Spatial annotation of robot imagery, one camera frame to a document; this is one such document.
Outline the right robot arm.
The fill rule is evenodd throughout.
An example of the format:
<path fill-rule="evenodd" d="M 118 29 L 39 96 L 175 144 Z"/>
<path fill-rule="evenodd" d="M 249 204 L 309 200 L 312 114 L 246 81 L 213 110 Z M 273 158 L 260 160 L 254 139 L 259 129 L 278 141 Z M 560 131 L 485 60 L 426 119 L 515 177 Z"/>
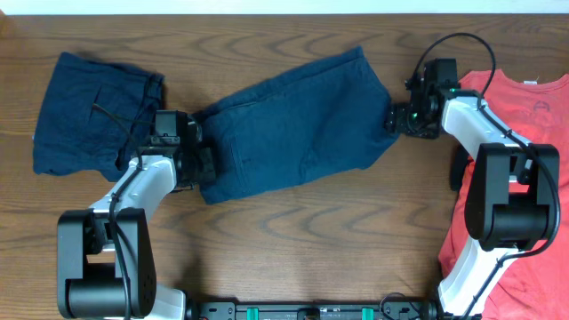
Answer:
<path fill-rule="evenodd" d="M 475 162 L 464 208 L 468 236 L 435 299 L 387 299 L 381 310 L 396 319 L 478 319 L 505 271 L 557 235 L 559 154 L 515 133 L 480 92 L 462 89 L 454 59 L 427 62 L 405 87 L 411 99 L 390 107 L 387 132 L 423 139 L 446 132 Z"/>

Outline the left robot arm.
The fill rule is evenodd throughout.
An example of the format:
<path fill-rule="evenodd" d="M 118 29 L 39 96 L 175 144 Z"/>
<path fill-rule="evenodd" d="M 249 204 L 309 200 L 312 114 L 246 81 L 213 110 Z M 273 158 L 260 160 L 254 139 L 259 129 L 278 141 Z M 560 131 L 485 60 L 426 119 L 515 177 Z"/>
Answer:
<path fill-rule="evenodd" d="M 67 319 L 190 319 L 186 294 L 158 284 L 148 223 L 172 192 L 216 178 L 191 115 L 156 112 L 124 176 L 99 201 L 57 225 L 57 305 Z"/>

